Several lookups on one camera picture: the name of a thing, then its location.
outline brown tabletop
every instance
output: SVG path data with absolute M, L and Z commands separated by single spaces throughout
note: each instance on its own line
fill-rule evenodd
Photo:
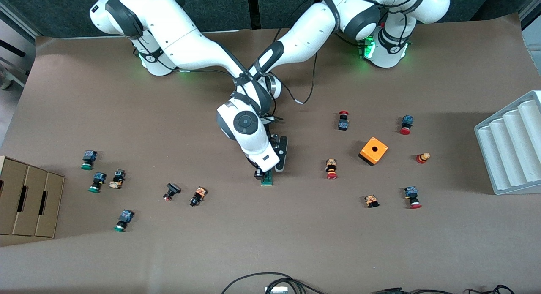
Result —
M 213 34 L 243 62 L 275 30 Z M 220 74 L 151 76 L 123 38 L 38 40 L 38 56 L 2 154 L 66 175 L 56 239 L 0 248 L 0 293 L 216 293 L 241 275 L 279 271 L 333 293 L 401 286 L 461 292 L 506 284 L 538 293 L 541 196 L 495 196 L 473 127 L 541 86 L 516 15 L 419 25 L 393 69 L 360 61 L 332 37 L 320 50 L 307 105 L 284 93 L 272 131 L 289 137 L 284 173 L 262 188 L 215 122 L 232 92 Z M 276 74 L 304 99 L 313 60 Z M 350 112 L 350 128 L 336 128 Z M 406 114 L 410 136 L 398 134 Z M 374 167 L 357 154 L 389 147 Z M 87 192 L 94 171 L 128 179 Z M 414 156 L 429 152 L 425 165 Z M 325 160 L 336 158 L 338 179 Z M 174 182 L 182 193 L 162 196 Z M 195 189 L 209 191 L 189 206 Z M 417 186 L 423 207 L 408 209 Z M 381 206 L 367 209 L 364 196 Z M 112 228 L 135 211 L 124 234 Z M 231 293 L 261 293 L 273 278 Z

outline orange block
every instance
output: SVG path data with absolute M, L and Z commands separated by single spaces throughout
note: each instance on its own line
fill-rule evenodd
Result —
M 387 145 L 377 140 L 377 138 L 371 137 L 369 142 L 359 152 L 359 157 L 370 166 L 374 166 L 381 160 L 381 157 L 383 157 L 383 154 L 388 149 Z

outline table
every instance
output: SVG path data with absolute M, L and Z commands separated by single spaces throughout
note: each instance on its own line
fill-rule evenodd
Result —
M 250 65 L 275 32 L 209 37 Z M 284 121 L 272 130 L 289 137 L 289 154 L 274 186 L 262 188 L 215 122 L 228 77 L 153 77 L 123 38 L 39 38 L 2 154 L 65 174 L 66 184 L 56 239 L 0 248 L 0 293 L 216 293 L 259 271 L 330 294 L 498 283 L 539 292 L 541 196 L 494 196 L 473 132 L 541 86 L 518 17 L 418 26 L 412 42 L 397 67 L 379 69 L 332 37 L 309 103 L 278 99 Z M 300 99 L 312 63 L 276 69 Z M 346 132 L 336 128 L 341 110 L 350 112 Z M 415 117 L 410 136 L 398 134 L 406 114 Z M 371 136 L 389 146 L 374 167 L 357 157 Z M 89 149 L 100 153 L 94 171 L 127 171 L 122 190 L 87 192 L 93 172 L 79 165 Z M 423 152 L 432 157 L 419 165 Z M 328 158 L 338 162 L 333 181 Z M 166 203 L 169 182 L 182 193 Z M 408 209 L 411 185 L 422 209 Z M 198 186 L 209 193 L 190 207 Z M 370 194 L 381 206 L 365 208 Z M 123 209 L 136 214 L 119 234 Z M 262 292 L 272 279 L 230 292 Z

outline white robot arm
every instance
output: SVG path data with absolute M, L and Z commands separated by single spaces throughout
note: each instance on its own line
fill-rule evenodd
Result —
M 236 140 L 250 162 L 268 171 L 284 160 L 261 119 L 267 122 L 272 105 L 271 86 L 277 80 L 267 77 L 261 86 L 241 63 L 214 41 L 206 38 L 181 8 L 184 0 L 99 0 L 90 10 L 94 25 L 108 34 L 127 36 L 139 51 L 144 67 L 154 75 L 166 75 L 175 67 L 195 70 L 224 67 L 236 90 L 218 108 L 216 120 L 224 134 Z
M 379 67 L 393 67 L 417 20 L 436 22 L 449 5 L 449 0 L 323 0 L 309 7 L 291 30 L 271 44 L 250 73 L 259 78 L 278 65 L 306 61 L 337 30 L 358 41 L 373 35 L 365 57 Z M 377 28 L 380 8 L 389 11 L 384 28 Z

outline red base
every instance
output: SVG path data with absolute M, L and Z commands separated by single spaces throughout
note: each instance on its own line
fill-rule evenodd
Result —
M 426 161 L 421 160 L 421 155 L 418 155 L 418 156 L 415 158 L 415 160 L 416 160 L 417 163 L 419 163 L 419 164 L 425 164 L 425 163 L 426 163 Z

